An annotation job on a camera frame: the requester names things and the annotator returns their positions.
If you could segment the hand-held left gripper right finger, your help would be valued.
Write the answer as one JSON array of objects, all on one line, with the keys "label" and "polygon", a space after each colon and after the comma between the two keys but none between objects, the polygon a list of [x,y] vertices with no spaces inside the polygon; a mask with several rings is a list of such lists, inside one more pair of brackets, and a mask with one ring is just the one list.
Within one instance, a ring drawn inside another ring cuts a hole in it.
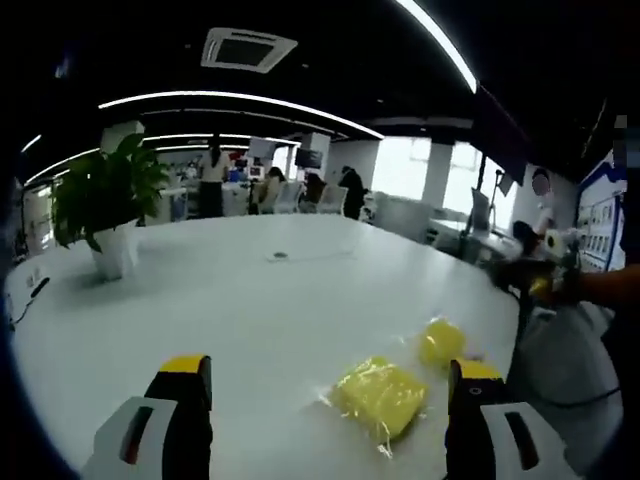
[{"label": "hand-held left gripper right finger", "polygon": [[484,362],[450,362],[446,430],[448,479],[573,479],[566,445],[528,403],[511,399]]}]

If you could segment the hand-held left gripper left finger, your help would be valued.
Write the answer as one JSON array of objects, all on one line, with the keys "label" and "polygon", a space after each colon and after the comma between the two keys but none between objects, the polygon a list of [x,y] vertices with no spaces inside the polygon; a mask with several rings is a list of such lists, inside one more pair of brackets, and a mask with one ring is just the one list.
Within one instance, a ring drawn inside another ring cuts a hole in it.
[{"label": "hand-held left gripper left finger", "polygon": [[208,479],[213,427],[211,358],[165,362],[142,396],[97,430],[83,479]]}]

